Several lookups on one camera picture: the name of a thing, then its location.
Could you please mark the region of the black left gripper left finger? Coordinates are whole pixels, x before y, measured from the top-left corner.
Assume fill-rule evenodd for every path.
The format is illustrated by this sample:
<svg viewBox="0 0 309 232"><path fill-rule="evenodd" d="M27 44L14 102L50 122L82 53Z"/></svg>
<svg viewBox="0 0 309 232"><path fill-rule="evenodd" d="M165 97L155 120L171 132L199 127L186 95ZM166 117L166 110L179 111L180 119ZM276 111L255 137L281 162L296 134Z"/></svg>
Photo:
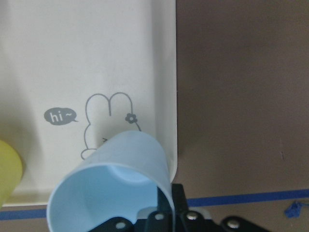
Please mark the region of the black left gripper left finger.
<svg viewBox="0 0 309 232"><path fill-rule="evenodd" d="M157 210L159 212L171 213L172 208L169 201L161 189L157 189Z"/></svg>

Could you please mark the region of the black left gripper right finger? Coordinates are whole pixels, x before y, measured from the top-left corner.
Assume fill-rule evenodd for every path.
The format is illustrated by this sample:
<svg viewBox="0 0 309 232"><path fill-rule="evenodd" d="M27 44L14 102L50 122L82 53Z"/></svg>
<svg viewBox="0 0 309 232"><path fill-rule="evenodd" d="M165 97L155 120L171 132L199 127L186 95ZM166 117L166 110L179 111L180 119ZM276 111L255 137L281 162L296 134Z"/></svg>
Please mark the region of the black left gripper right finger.
<svg viewBox="0 0 309 232"><path fill-rule="evenodd" d="M189 210L187 199L182 184L172 184L172 199L176 214Z"/></svg>

